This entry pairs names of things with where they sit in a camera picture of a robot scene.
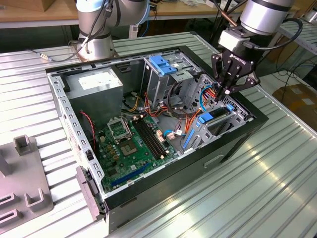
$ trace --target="green motherboard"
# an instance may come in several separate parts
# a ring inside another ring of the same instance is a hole
[[[173,146],[167,141],[159,142],[156,133],[159,128],[151,117],[137,122],[128,121],[126,125],[131,137],[119,142],[115,141],[113,135],[119,136],[126,131],[121,123],[112,124],[111,130],[106,127],[97,132],[99,163],[105,173],[102,180],[105,192],[113,191],[178,157]],[[163,155],[158,151],[159,146],[155,145],[160,145]]]

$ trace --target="aluminum table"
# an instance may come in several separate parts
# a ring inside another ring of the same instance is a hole
[[[191,33],[115,41],[120,55],[187,45],[211,64],[215,49]],[[71,47],[41,50],[63,59]],[[7,233],[19,237],[105,237],[93,222],[75,178],[78,166],[58,120],[44,69],[31,52],[0,55],[0,143],[36,137],[54,209]],[[269,117],[227,162],[114,233],[127,237],[313,237],[317,232],[317,140],[306,126],[261,87],[242,92]]]
[[[303,21],[303,27],[302,33],[295,39],[295,42],[314,55],[317,55],[317,26]],[[287,38],[292,38],[297,30],[298,25],[295,22],[286,22],[281,25],[278,32]]]

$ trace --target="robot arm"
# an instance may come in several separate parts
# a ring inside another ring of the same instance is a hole
[[[260,83],[254,73],[257,65],[255,51],[283,47],[299,36],[303,28],[302,22],[295,18],[285,20],[293,3],[294,0],[248,0],[240,18],[241,24],[238,25],[235,22],[235,24],[232,24],[229,21],[230,27],[222,32],[219,39],[219,44],[225,47],[225,50],[222,54],[212,55],[211,57],[213,76],[219,85],[216,94],[218,100],[221,100],[227,94]],[[289,41],[270,48],[260,47],[251,42],[252,36],[271,35],[286,21],[295,21],[299,25],[297,34]],[[244,76],[246,76],[246,81],[242,84],[236,84]]]
[[[77,0],[76,6],[80,28],[79,39],[84,42],[92,30],[90,39],[79,51],[80,57],[85,60],[113,57],[111,27],[143,23],[150,11],[148,0]]]

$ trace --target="gripper logo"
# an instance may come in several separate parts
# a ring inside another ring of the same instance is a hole
[[[246,62],[245,62],[245,61],[243,61],[243,60],[240,59],[239,57],[235,56],[234,54],[231,54],[229,57],[236,59],[237,61],[241,62],[243,65],[246,65]]]

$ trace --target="yellow wire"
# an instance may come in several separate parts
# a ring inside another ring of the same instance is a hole
[[[135,111],[137,109],[138,101],[139,101],[139,97],[136,98],[135,105],[134,105],[134,107],[132,109],[129,110],[129,112],[133,112],[133,111]]]

